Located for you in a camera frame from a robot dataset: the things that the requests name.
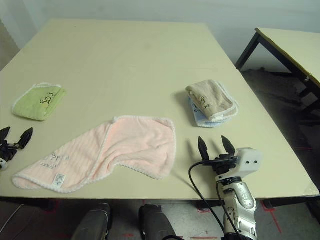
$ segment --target metal table frame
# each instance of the metal table frame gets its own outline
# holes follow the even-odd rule
[[[235,63],[236,69],[240,70],[246,61],[249,59],[251,54],[254,52],[258,44],[264,46],[273,56],[275,56],[291,73],[293,73],[304,85],[303,90],[299,96],[301,98],[307,96],[309,93],[313,93],[318,100],[306,107],[302,112],[309,113],[320,107],[320,88],[311,80],[310,76],[301,71],[293,62],[290,61],[285,55],[283,55],[278,49],[276,49],[270,42],[268,42],[258,32],[255,33],[244,52]]]

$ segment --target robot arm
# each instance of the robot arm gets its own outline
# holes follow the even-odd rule
[[[221,154],[215,160],[210,160],[210,164],[205,165],[212,166],[217,173],[215,179],[219,197],[218,183],[222,184],[225,202],[223,239],[238,240],[235,227],[241,239],[258,240],[254,216],[257,203],[242,178],[259,170],[262,153],[252,148],[235,150],[231,142],[224,136],[222,136],[222,142],[228,154]],[[201,137],[198,139],[198,145],[203,160],[207,162],[209,159],[207,146]]]

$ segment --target stack of towels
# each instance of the stack of towels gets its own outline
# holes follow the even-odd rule
[[[205,80],[186,88],[196,124],[203,128],[214,128],[239,112],[237,102],[224,86],[214,80]]]

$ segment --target white wall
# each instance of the white wall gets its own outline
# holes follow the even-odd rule
[[[20,48],[50,18],[207,23],[233,62],[255,27],[320,33],[319,0],[0,0],[0,9],[1,2],[9,6],[5,17],[15,19],[2,21],[9,32],[19,32],[12,36]],[[285,70],[261,46],[245,68],[260,67]]]

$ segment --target pink towel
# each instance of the pink towel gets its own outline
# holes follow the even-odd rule
[[[121,116],[68,142],[12,181],[22,189],[71,193],[109,176],[117,165],[162,179],[170,173],[175,155],[176,132],[170,119]]]

